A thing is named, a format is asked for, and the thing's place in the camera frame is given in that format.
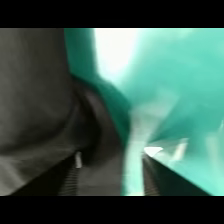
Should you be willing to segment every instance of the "teal plastic sheet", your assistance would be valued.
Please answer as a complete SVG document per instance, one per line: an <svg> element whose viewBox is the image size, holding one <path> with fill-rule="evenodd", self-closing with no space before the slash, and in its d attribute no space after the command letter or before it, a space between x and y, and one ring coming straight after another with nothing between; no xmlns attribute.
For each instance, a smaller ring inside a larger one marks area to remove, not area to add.
<svg viewBox="0 0 224 224"><path fill-rule="evenodd" d="M224 195L224 29L65 29L70 70L96 87L126 152L123 195L149 156Z"/></svg>

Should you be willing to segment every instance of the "teal surface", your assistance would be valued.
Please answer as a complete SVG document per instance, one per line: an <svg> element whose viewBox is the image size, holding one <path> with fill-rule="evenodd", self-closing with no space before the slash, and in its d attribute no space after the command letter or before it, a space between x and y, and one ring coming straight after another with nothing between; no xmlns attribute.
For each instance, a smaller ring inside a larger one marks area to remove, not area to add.
<svg viewBox="0 0 224 224"><path fill-rule="evenodd" d="M124 195L142 195L145 151L224 195L224 29L69 28L72 74L96 87L122 138Z"/></svg>

